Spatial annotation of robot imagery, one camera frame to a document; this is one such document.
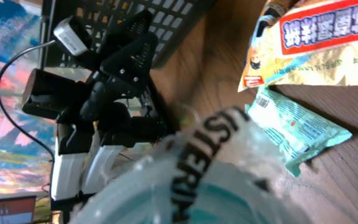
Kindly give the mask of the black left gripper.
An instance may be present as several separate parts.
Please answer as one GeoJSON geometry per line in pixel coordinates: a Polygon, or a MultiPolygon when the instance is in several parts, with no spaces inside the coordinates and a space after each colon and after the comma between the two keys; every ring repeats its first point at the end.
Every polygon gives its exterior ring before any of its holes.
{"type": "Polygon", "coordinates": [[[79,118],[96,121],[115,100],[139,97],[150,78],[150,68],[158,44],[149,31],[153,15],[143,10],[122,22],[110,22],[99,50],[101,78],[92,85],[79,118]]]}

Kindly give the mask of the grey plastic mesh basket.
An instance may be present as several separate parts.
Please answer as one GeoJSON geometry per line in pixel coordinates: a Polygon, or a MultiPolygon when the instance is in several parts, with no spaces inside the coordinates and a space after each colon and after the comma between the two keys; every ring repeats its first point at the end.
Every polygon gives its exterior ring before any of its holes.
{"type": "Polygon", "coordinates": [[[158,38],[152,64],[156,70],[163,67],[214,3],[214,0],[44,0],[40,41],[52,40],[58,23],[75,16],[89,34],[88,49],[99,52],[112,26],[147,14],[130,30],[133,38],[143,32],[152,32],[158,38]]]}

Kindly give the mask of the blue mouthwash bottle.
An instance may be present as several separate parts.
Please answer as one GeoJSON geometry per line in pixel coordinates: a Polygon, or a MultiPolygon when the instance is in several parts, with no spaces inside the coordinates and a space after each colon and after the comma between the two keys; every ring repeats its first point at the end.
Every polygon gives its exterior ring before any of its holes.
{"type": "Polygon", "coordinates": [[[162,139],[153,154],[103,172],[100,192],[71,223],[309,223],[271,182],[278,147],[239,107],[162,139]]]}

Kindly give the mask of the yellow snack chip bag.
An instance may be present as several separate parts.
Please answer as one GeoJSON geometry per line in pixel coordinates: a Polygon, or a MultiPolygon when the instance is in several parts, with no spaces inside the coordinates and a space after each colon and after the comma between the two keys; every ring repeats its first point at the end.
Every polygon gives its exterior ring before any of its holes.
{"type": "Polygon", "coordinates": [[[237,90],[264,85],[358,86],[358,0],[267,1],[237,90]]]}

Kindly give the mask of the mint green wipes pack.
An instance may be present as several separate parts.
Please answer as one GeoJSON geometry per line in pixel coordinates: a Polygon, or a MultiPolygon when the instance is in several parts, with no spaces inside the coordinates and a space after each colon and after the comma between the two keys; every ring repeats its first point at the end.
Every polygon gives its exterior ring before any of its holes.
{"type": "Polygon", "coordinates": [[[352,137],[346,128],[267,86],[258,89],[247,114],[278,146],[286,170],[294,177],[301,175],[300,164],[352,137]]]}

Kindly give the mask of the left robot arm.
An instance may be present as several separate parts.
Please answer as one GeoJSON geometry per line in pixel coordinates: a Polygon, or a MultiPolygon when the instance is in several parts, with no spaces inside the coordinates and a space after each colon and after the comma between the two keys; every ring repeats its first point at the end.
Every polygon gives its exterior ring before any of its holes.
{"type": "Polygon", "coordinates": [[[99,50],[75,16],[53,30],[53,43],[91,71],[85,82],[32,70],[23,97],[27,114],[57,125],[50,208],[71,210],[101,188],[98,169],[124,148],[156,143],[174,132],[150,78],[157,36],[143,10],[111,24],[99,50]]]}

